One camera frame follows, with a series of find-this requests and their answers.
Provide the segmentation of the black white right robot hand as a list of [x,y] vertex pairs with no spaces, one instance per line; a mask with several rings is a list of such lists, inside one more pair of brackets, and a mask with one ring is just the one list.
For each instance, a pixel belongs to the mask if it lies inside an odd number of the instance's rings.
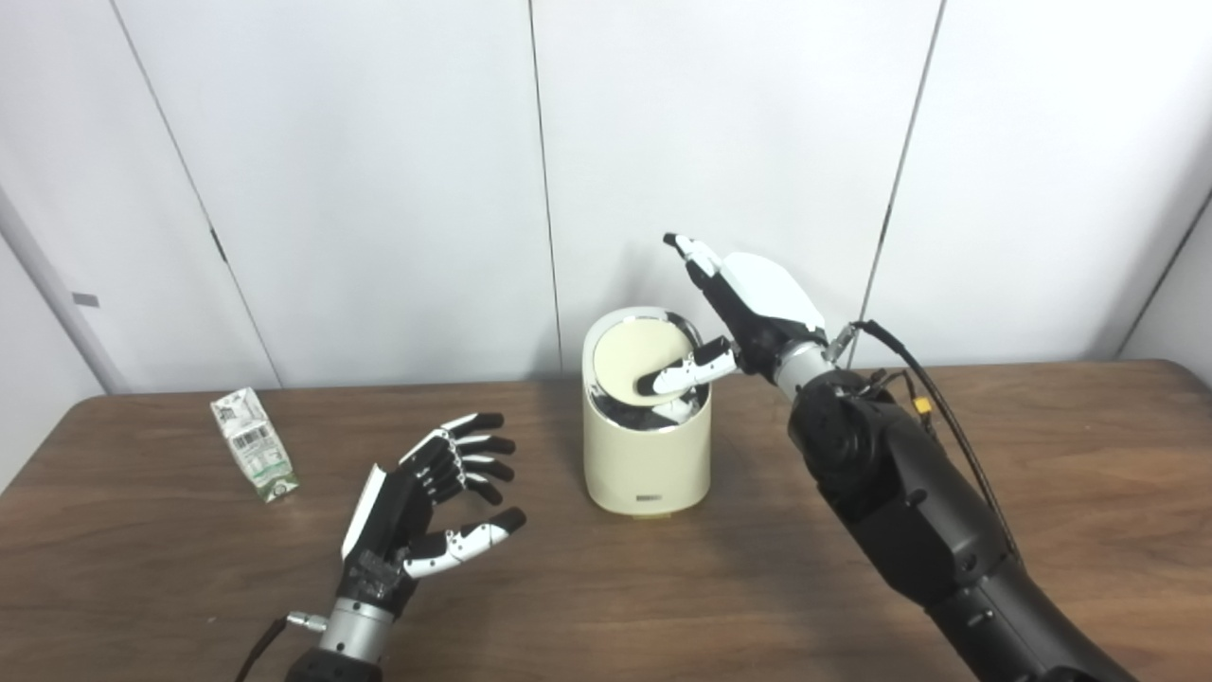
[[692,283],[728,333],[638,377],[633,388],[640,396],[681,394],[741,371],[764,377],[795,402],[805,386],[834,369],[824,359],[824,319],[784,267],[749,252],[720,258],[701,239],[681,234],[667,233],[663,242],[684,259]]

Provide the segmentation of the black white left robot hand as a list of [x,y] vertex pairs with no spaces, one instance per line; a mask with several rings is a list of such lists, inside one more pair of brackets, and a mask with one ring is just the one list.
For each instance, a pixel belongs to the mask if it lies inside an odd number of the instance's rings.
[[471,493],[492,506],[504,497],[496,482],[515,474],[501,455],[515,441],[496,435],[499,413],[473,413],[434,426],[385,470],[375,465],[342,543],[339,600],[358,601],[401,617],[421,579],[450,571],[488,551],[526,525],[526,512],[505,509],[485,521],[433,531],[436,508]]

